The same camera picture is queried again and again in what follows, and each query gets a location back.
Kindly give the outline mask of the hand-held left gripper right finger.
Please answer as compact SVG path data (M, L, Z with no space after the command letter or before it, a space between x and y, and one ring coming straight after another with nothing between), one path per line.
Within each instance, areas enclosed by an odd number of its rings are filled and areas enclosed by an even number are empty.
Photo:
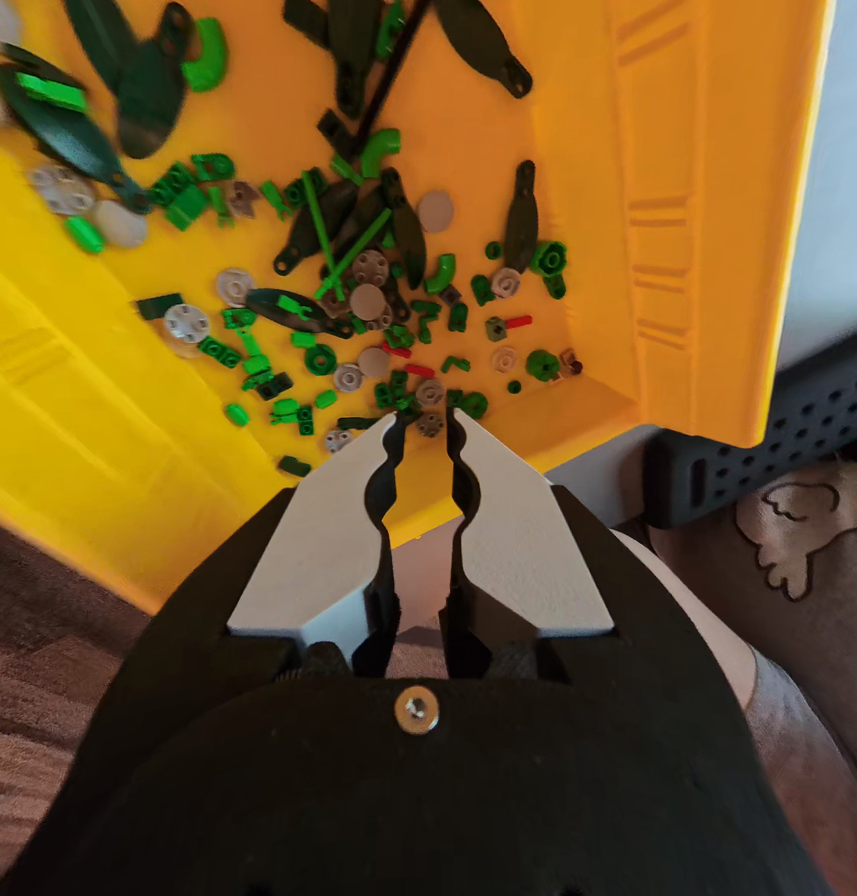
M484 678L499 659L532 675L539 643L611 634L611 613L546 476L462 409L447 409L445 425L462 515L439 616L449 676Z

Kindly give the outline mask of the person's printed shirt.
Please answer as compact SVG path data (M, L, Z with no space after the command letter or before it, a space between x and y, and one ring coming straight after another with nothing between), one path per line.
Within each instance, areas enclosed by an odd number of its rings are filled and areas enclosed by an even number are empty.
M649 540L793 678L857 765L857 462L815 463Z

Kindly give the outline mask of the yellow plastic parts bin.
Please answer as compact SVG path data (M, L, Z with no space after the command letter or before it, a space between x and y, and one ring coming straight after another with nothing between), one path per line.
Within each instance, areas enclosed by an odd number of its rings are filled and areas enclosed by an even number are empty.
M483 2L533 89L468 66L427 10L377 129L427 235L427 275L457 258L466 333L431 325L412 364L490 402L481 425L542 472L644 424L742 448L762 441L835 2ZM269 423L243 371L182 359L133 301L178 292L219 320L222 269L287 278L290 223L264 200L234 228L148 217L139 248L90 255L0 132L0 526L156 611L293 477L323 433L375 416L372 385Z

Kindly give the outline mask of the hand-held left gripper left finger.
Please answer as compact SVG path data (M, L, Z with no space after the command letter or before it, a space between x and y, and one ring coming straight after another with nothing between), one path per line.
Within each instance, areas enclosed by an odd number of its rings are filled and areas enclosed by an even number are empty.
M228 620L303 653L335 645L352 671L383 678L400 624L385 517L397 499L406 426L381 418L293 490Z

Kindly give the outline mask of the pile of toy brick pieces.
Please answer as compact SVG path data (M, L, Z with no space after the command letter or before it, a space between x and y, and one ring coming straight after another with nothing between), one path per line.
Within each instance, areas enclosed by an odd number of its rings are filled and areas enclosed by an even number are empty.
M291 411L288 375L258 349L255 321L274 320L304 353L305 378L355 391L384 376L319 341L379 330L410 355L409 288L427 275L423 231L406 236L386 211L403 185L389 156L400 132L378 131L335 179L311 168L311 118L328 76L288 52L310 12L328 20L338 56L357 40L395 49L406 2L285 2L280 39L257 2L143 2L149 33L120 2L0 2L0 489L66 491L137 470L154 476L172 439L143 417L159 400L183 439L210 441L208 419L155 360L154 339L180 357L210 357L238 395L279 406L271 425L314 433ZM416 268L420 275L412 273Z

